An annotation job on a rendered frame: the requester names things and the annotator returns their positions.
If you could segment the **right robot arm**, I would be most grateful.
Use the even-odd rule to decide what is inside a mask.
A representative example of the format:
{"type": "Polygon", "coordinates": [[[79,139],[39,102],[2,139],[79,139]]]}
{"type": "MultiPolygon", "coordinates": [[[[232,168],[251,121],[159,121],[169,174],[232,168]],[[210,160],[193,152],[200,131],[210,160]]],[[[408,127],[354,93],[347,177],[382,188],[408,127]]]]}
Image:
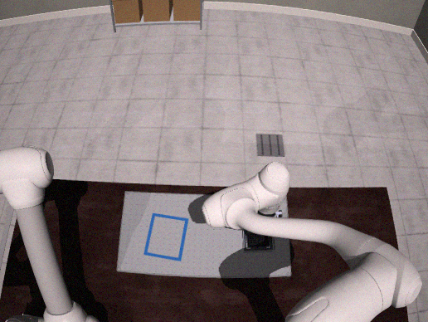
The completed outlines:
{"type": "Polygon", "coordinates": [[[288,169],[272,162],[249,180],[212,194],[202,205],[211,227],[244,228],[263,236],[320,242],[346,261],[350,269],[307,294],[285,322],[371,322],[391,305],[401,308],[415,300],[421,276],[390,244],[337,222],[257,213],[277,212],[289,184],[288,169]]]}

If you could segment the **blue tape outline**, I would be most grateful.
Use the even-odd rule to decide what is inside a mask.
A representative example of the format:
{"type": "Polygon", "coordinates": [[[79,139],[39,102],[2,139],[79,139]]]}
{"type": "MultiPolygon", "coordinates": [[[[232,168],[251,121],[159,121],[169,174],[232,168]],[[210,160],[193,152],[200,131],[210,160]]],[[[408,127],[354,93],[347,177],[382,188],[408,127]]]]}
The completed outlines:
{"type": "Polygon", "coordinates": [[[188,218],[173,217],[173,216],[168,216],[168,215],[162,215],[162,214],[153,213],[152,218],[151,218],[151,222],[150,222],[150,226],[149,226],[149,230],[148,230],[148,237],[147,237],[147,241],[146,241],[144,255],[147,255],[147,256],[156,256],[156,257],[165,258],[165,259],[169,259],[169,260],[175,260],[175,261],[181,261],[183,246],[184,246],[184,242],[185,242],[185,236],[186,236],[186,232],[187,232],[187,224],[188,224],[188,218]],[[180,246],[180,251],[179,251],[178,258],[171,257],[171,256],[163,256],[163,255],[158,255],[158,254],[153,254],[153,253],[149,253],[148,252],[148,245],[149,245],[149,241],[150,241],[150,237],[151,237],[151,232],[152,232],[152,229],[153,229],[153,221],[154,221],[155,216],[156,217],[165,217],[165,218],[171,218],[171,219],[185,221],[184,228],[183,228],[183,233],[182,233],[182,241],[181,241],[181,246],[180,246]]]}

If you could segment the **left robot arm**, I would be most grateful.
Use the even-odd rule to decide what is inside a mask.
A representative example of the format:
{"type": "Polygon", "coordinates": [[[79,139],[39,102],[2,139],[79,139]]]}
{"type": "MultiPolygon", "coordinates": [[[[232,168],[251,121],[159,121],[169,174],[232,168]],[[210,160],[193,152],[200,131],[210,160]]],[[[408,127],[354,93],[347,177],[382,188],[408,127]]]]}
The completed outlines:
{"type": "Polygon", "coordinates": [[[15,209],[29,261],[46,309],[43,317],[14,315],[5,322],[99,322],[71,300],[42,202],[54,176],[44,149],[19,146],[0,151],[0,194],[15,209]]]}

